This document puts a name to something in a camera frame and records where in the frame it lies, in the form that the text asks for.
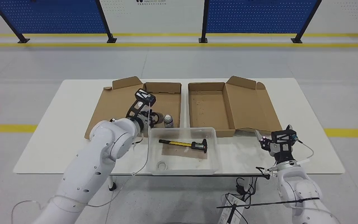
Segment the blue fence panel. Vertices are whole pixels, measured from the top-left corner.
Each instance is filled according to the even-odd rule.
[[[95,0],[0,0],[20,34],[105,33]]]
[[[210,0],[207,33],[293,33],[317,0]]]

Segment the white wall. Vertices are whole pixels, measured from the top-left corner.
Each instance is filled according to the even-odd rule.
[[[101,0],[112,33],[200,33],[204,0]],[[0,18],[0,34],[11,29]],[[323,0],[306,33],[358,33],[358,0]]]
[[[204,0],[103,0],[112,33],[201,32]]]
[[[322,0],[306,33],[358,33],[358,0]]]

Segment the white table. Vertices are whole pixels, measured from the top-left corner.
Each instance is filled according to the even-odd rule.
[[[181,82],[181,124],[189,127],[189,82],[225,82],[227,79],[142,80],[143,82]],[[309,174],[341,174],[345,172],[328,137],[294,78],[260,78],[265,84],[282,127],[291,124],[298,137],[315,154],[304,164]],[[105,86],[112,80],[65,80],[53,98],[35,133],[32,135],[13,172],[18,174],[62,174],[77,151],[88,140],[84,133]],[[127,175],[138,171],[147,157],[146,139],[117,160],[113,175]],[[255,168],[271,167],[275,160],[261,149],[253,135],[236,134],[232,138],[218,138],[221,175],[259,174]],[[296,143],[293,156],[301,160],[310,150]],[[140,174],[149,174],[144,168]]]

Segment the metal fence post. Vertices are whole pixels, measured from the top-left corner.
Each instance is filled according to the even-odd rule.
[[[97,5],[97,8],[98,8],[98,11],[100,12],[102,22],[103,22],[103,24],[105,26],[105,29],[106,29],[106,33],[107,33],[107,36],[108,36],[107,43],[115,43],[117,41],[117,38],[113,38],[113,34],[111,33],[110,28],[108,27],[107,20],[106,20],[106,17],[105,17],[105,13],[103,12],[100,0],[96,0],[96,5]]]
[[[205,2],[204,2],[204,15],[202,16],[201,37],[199,38],[200,43],[207,43],[208,42],[208,39],[205,37],[205,35],[206,35],[206,27],[208,25],[208,14],[209,14],[209,0],[205,0]]]
[[[10,23],[10,21],[6,18],[5,14],[0,10],[0,16],[4,19],[4,21],[7,23],[7,25],[10,27],[10,29],[12,30],[12,32],[17,36],[17,38],[20,40],[18,43],[19,44],[24,44],[27,43],[30,39],[25,38],[22,34],[19,34],[15,27],[12,26],[12,24]]]
[[[295,38],[291,38],[291,40],[292,40],[293,43],[295,43],[295,44],[301,44],[301,43],[302,43],[302,41],[301,41],[302,35],[303,35],[304,32],[306,31],[307,26],[308,26],[309,23],[311,22],[311,19],[313,18],[314,14],[315,14],[315,12],[317,11],[318,6],[320,5],[321,2],[322,2],[322,0],[317,0],[317,1],[316,1],[315,5],[314,5],[314,7],[313,7],[311,13],[309,14],[309,16],[308,16],[306,22],[304,23],[304,25],[303,25],[303,27],[302,27],[300,33],[298,33]]]

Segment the black and yellow handle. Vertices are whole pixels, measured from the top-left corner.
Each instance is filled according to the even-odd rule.
[[[202,143],[192,142],[191,144],[185,143],[185,142],[175,142],[175,141],[159,139],[159,143],[172,144],[174,146],[190,147],[193,150],[202,150],[204,153],[206,153],[208,151],[208,144],[206,142],[206,139],[202,140]]]
[[[189,143],[174,142],[174,141],[168,141],[168,140],[162,140],[162,139],[159,139],[159,143],[163,143],[163,144],[173,144],[173,145],[175,145],[175,146],[191,147],[191,144],[189,144]]]

